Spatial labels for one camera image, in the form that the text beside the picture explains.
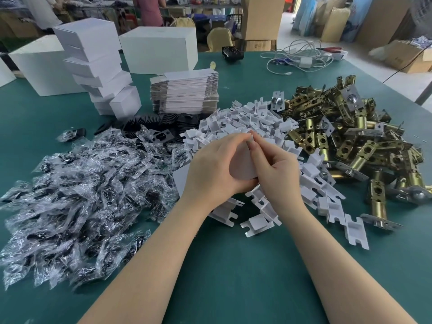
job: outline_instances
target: pile of white plastic parts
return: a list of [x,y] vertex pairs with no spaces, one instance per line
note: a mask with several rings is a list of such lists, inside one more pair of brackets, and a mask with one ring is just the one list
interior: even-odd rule
[[[271,104],[270,110],[267,109],[268,104]],[[294,141],[285,140],[287,133],[298,128],[299,124],[291,118],[284,121],[277,114],[280,109],[282,107],[276,104],[274,100],[273,103],[265,102],[263,98],[246,105],[234,101],[231,108],[218,109],[207,119],[203,119],[197,130],[191,129],[182,134],[185,137],[184,143],[189,150],[189,160],[200,148],[214,140],[221,139],[228,134],[247,133],[254,130],[268,142],[297,156],[301,170],[300,187],[303,202],[312,209],[318,209],[318,215],[326,216],[328,222],[338,222],[343,225],[345,236],[350,244],[360,243],[364,249],[369,249],[363,220],[357,217],[356,221],[353,221],[350,215],[344,213],[341,199],[345,199],[345,196],[333,187],[336,182],[323,164],[324,156],[319,154],[320,150],[316,149],[316,152],[303,162],[304,158],[299,157],[302,148],[296,147]],[[180,196],[186,183],[188,168],[189,165],[187,164],[173,173]],[[231,168],[239,169],[242,172],[237,178],[251,179],[257,176],[245,142],[244,145],[237,148],[230,164],[230,172],[235,176]],[[252,202],[260,210],[258,215],[241,223],[242,228],[249,228],[249,231],[245,233],[248,238],[272,228],[275,224],[281,225],[277,213],[264,196],[260,185],[246,193],[246,196],[252,197]],[[243,204],[243,202],[230,198],[214,209],[209,216],[232,227],[234,223],[230,221],[230,218],[236,219],[238,217],[232,210],[236,206],[243,206]]]

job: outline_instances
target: pink shirt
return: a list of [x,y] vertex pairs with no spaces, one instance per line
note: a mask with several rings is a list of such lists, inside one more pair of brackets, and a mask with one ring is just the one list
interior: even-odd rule
[[141,10],[141,20],[144,26],[162,26],[163,20],[159,10],[159,0],[137,0]]

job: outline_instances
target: white power adapter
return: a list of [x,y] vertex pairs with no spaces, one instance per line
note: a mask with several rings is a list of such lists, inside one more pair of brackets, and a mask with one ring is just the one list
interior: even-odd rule
[[311,68],[313,59],[311,57],[303,56],[300,58],[300,68]]

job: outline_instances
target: white shirt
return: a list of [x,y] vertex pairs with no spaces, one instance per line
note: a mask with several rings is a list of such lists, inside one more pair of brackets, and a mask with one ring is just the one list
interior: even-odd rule
[[51,5],[56,4],[55,0],[22,0],[29,8],[40,29],[52,28],[62,24],[57,18]]

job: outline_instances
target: person's left hand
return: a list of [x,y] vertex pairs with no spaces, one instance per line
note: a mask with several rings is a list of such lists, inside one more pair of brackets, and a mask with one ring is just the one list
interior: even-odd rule
[[229,173],[237,147],[250,138],[249,133],[230,134],[200,149],[189,167],[181,200],[210,212],[232,195],[251,191],[257,179],[238,180]]

